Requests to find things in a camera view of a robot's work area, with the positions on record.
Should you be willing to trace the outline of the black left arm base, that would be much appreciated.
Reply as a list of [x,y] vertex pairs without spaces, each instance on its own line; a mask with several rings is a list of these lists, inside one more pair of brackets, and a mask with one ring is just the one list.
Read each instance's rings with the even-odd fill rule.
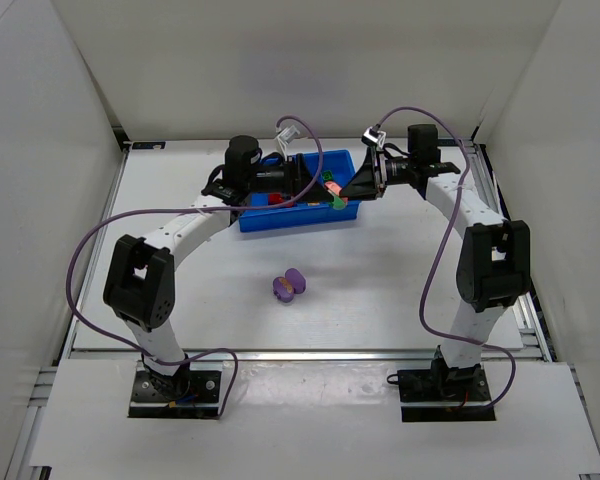
[[215,420],[220,413],[220,370],[180,368],[175,382],[136,370],[127,416],[133,419]]

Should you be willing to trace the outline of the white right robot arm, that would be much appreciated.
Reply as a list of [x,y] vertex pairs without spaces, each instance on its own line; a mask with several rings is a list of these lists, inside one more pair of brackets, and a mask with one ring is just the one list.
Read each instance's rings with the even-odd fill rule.
[[445,233],[461,237],[456,268],[461,303],[450,331],[439,335],[436,360],[455,376],[468,375],[494,326],[530,289],[529,227],[491,209],[466,184],[465,172],[442,160],[435,125],[410,126],[405,151],[378,126],[368,128],[362,141],[365,158],[343,189],[346,198],[375,200],[390,186],[409,185],[447,219]]

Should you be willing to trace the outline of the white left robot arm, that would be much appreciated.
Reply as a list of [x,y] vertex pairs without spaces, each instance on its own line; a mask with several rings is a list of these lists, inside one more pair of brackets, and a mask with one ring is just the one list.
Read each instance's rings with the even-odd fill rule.
[[281,194],[288,204],[327,201],[321,170],[301,154],[264,155],[255,138],[235,136],[186,212],[144,236],[118,239],[103,300],[131,331],[150,372],[175,377],[186,359],[170,323],[179,265],[244,212],[257,210],[255,194]]

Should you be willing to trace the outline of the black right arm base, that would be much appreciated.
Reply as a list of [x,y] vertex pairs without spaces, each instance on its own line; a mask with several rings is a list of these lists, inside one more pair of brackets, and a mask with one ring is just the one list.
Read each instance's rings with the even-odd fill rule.
[[403,423],[492,422],[489,384],[480,365],[449,369],[436,359],[426,369],[400,369],[386,377],[398,388]]

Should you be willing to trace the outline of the purple round lego piece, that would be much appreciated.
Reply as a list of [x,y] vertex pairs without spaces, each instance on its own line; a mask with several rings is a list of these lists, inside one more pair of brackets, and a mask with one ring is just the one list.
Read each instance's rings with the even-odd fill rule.
[[290,303],[296,295],[306,291],[306,278],[296,268],[288,269],[282,276],[272,281],[272,292],[276,299],[282,303]]

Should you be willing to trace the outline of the red green curved lego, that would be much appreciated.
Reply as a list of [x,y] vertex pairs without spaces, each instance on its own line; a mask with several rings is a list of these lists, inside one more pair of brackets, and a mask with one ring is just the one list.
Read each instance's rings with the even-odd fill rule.
[[348,199],[341,196],[342,187],[334,181],[325,181],[324,186],[331,195],[329,205],[334,210],[344,210],[348,205]]

